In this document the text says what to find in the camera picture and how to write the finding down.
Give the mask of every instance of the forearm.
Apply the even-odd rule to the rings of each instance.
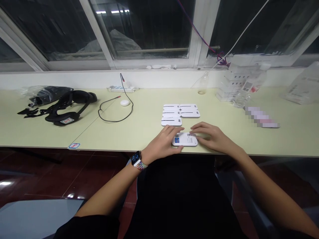
[[[262,208],[277,225],[319,238],[319,229],[309,216],[252,161],[244,150],[239,150],[232,157],[253,188]]]
[[[97,191],[75,216],[110,214],[140,172],[132,164],[128,164]]]

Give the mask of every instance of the black cable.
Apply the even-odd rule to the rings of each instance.
[[[123,85],[123,80],[124,80],[124,78],[123,78],[123,76],[122,76],[122,73],[120,73],[120,77],[121,77],[121,83],[122,83],[122,87],[123,87],[124,93],[126,94],[126,91],[125,91],[125,88],[124,88],[124,85]],[[103,119],[103,118],[101,117],[101,115],[100,115],[100,110],[102,110],[102,109],[101,109],[101,106],[102,106],[104,103],[106,103],[106,102],[108,102],[108,101],[111,101],[111,100],[114,100],[114,99],[119,98],[119,97],[120,97],[120,96],[115,97],[115,98],[110,99],[110,100],[107,100],[107,101],[104,101],[102,104],[100,104],[100,109],[99,109],[97,112],[98,112],[98,114],[99,114],[99,117],[100,117],[102,120],[104,120],[104,121],[106,121],[106,122],[116,123],[116,122],[120,122],[120,121],[125,120],[128,116],[131,115],[131,113],[133,112],[133,105],[134,105],[134,104],[133,104],[133,101],[131,101],[131,99],[130,99],[130,98],[127,96],[127,94],[126,94],[126,97],[129,98],[129,100],[132,102],[132,110],[131,110],[131,112],[129,113],[128,116],[126,116],[124,119],[121,119],[121,120],[118,120],[118,121],[105,120],[105,119]]]

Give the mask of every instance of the power strip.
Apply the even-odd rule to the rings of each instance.
[[[130,86],[129,88],[125,88],[125,92],[126,93],[133,93],[134,91],[136,91],[138,88],[135,88],[133,86]],[[110,92],[124,92],[124,89],[122,86],[110,86],[108,88],[108,90]]]

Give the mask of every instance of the light green tabletop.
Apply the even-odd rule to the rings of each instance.
[[[0,91],[0,146],[67,148],[98,117],[97,110],[102,100],[121,94],[102,89],[84,91],[95,93],[98,102],[90,104],[78,122],[61,127],[45,121],[47,115],[27,119],[23,118],[24,115],[17,115],[28,107],[28,99],[20,99],[21,96],[15,91]],[[107,109],[112,103],[105,103],[102,109]],[[65,110],[59,110],[58,113],[77,112],[82,106],[83,104],[74,104]]]
[[[248,119],[243,109],[234,108],[228,102],[220,102],[215,97],[216,89],[208,89],[205,95],[199,95],[197,89],[140,89],[128,94],[134,103],[131,116],[118,123],[107,123],[97,118],[74,143],[80,143],[77,150],[142,150],[162,129],[164,104],[196,104],[201,117],[182,119],[185,132],[190,131],[194,124],[205,121],[220,127],[250,155],[318,157],[319,104],[301,106],[281,99],[279,93],[283,90],[284,88],[261,88],[252,95],[249,103],[249,106],[261,107],[280,123],[281,128],[278,129],[257,127]],[[120,101],[123,99],[126,99],[125,94],[116,99],[102,117],[120,120],[127,116],[131,105],[121,106]],[[88,116],[90,117],[96,118],[97,113],[94,111],[92,116]],[[201,145],[185,147],[183,152],[215,153]]]

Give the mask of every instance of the black headgear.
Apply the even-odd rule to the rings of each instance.
[[[59,109],[65,109],[74,101],[77,104],[85,104],[79,112],[68,112],[61,115],[57,114]],[[63,95],[59,101],[53,105],[52,112],[46,117],[46,121],[53,122],[54,125],[64,126],[66,124],[75,122],[79,119],[80,114],[86,109],[86,107],[93,102],[97,101],[97,97],[92,92],[85,92],[81,90],[75,90]]]

